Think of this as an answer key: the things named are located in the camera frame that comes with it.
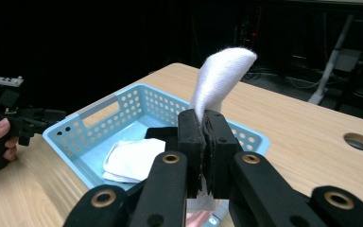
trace white cloth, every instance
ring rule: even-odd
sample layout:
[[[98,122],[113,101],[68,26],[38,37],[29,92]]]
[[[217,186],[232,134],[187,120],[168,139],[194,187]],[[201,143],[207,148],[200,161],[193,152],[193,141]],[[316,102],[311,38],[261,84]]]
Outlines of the white cloth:
[[[103,178],[121,183],[139,183],[148,177],[155,157],[164,152],[165,141],[142,139],[114,144],[104,161]]]
[[[255,53],[242,47],[223,49],[211,55],[199,69],[196,88],[190,101],[190,109],[194,109],[200,127],[205,110],[220,113],[222,101],[249,71],[257,59]],[[196,199],[187,200],[187,212],[214,211],[216,202],[206,189],[198,193]]]

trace dark background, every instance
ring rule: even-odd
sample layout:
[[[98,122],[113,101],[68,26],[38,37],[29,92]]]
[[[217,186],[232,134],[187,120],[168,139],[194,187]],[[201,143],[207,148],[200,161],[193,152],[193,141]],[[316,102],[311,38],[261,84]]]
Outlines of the dark background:
[[[324,68],[346,15],[244,1],[0,1],[0,77],[25,79],[22,105],[72,113],[172,62],[201,67],[229,46],[282,73],[292,55]],[[356,39],[348,46],[362,48]]]

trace wooden table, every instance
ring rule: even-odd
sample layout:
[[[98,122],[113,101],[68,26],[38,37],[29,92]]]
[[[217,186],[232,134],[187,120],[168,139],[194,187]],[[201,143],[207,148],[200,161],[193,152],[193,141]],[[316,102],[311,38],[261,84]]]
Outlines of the wooden table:
[[[190,100],[198,69],[174,63],[136,82]],[[268,160],[310,195],[333,185],[363,200],[363,151],[344,141],[363,135],[363,119],[239,82],[223,101],[227,118],[266,135]],[[0,226],[62,226],[88,188],[39,135],[19,146],[18,159],[0,170]],[[222,226],[233,226],[227,216]]]

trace plastic basket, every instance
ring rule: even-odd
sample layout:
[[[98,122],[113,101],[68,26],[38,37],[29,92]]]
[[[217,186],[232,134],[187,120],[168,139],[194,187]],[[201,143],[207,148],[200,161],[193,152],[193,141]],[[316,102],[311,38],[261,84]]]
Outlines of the plastic basket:
[[[86,126],[86,118],[116,103],[117,111]],[[178,114],[188,106],[185,100],[136,83],[68,115],[46,129],[43,138],[89,188],[106,183],[128,190],[135,183],[118,183],[102,177],[103,163],[112,145],[144,139],[148,128],[177,127]],[[264,134],[226,120],[243,150],[265,155],[269,141]]]

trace basket handle slot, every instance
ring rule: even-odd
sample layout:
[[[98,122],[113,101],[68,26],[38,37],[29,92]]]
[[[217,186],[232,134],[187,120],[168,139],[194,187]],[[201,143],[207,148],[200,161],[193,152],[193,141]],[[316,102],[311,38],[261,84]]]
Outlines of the basket handle slot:
[[[86,127],[93,126],[105,117],[120,110],[118,98],[115,94],[105,96],[89,106],[79,110],[81,120]]]

